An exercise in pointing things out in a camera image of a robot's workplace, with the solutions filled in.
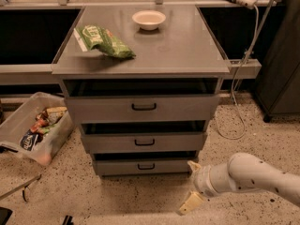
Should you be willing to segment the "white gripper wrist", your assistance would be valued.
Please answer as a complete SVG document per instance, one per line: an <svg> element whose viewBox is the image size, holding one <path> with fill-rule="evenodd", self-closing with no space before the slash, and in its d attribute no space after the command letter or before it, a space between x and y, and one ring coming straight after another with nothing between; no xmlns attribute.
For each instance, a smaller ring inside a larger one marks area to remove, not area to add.
<svg viewBox="0 0 300 225"><path fill-rule="evenodd" d="M190 191L183 204L179 207L178 213L183 216L193 211L205 202L203 198L213 198L226 191L226 165L201 166L193 160L187 165L193 172L193 183L196 191Z"/></svg>

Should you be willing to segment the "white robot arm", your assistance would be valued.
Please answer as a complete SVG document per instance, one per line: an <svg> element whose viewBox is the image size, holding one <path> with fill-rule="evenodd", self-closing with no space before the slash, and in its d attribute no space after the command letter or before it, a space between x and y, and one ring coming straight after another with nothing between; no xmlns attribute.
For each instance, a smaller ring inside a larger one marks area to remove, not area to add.
<svg viewBox="0 0 300 225"><path fill-rule="evenodd" d="M248 153L235 153L225 163L201 166L189 161L192 181L190 191L178 209L185 215L205 201L223 193L246 193L265 190L300 206L300 176L281 171Z"/></svg>

